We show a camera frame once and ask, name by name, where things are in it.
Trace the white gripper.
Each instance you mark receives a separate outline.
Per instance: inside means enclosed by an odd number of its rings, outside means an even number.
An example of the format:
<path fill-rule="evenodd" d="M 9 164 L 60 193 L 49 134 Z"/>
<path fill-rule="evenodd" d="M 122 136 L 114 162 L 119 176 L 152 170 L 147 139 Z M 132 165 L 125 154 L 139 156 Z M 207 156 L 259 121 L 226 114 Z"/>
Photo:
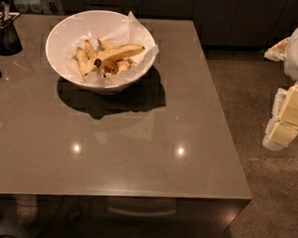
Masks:
<path fill-rule="evenodd" d="M 278 90 L 271 114 L 262 143 L 265 148 L 278 152 L 298 135 L 298 82 L 288 92 L 283 88 Z"/>

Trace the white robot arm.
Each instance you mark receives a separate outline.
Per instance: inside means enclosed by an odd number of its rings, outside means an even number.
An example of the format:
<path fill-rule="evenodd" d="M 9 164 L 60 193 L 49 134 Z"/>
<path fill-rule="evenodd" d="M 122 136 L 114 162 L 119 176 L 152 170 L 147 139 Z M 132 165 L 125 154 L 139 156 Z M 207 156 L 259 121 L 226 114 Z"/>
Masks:
<path fill-rule="evenodd" d="M 294 80 L 294 84 L 285 90 L 280 88 L 264 132 L 263 146 L 272 151 L 282 151 L 298 135 L 298 28 L 290 37 L 269 48 L 264 57 L 274 62 L 282 62 L 285 75 Z"/>

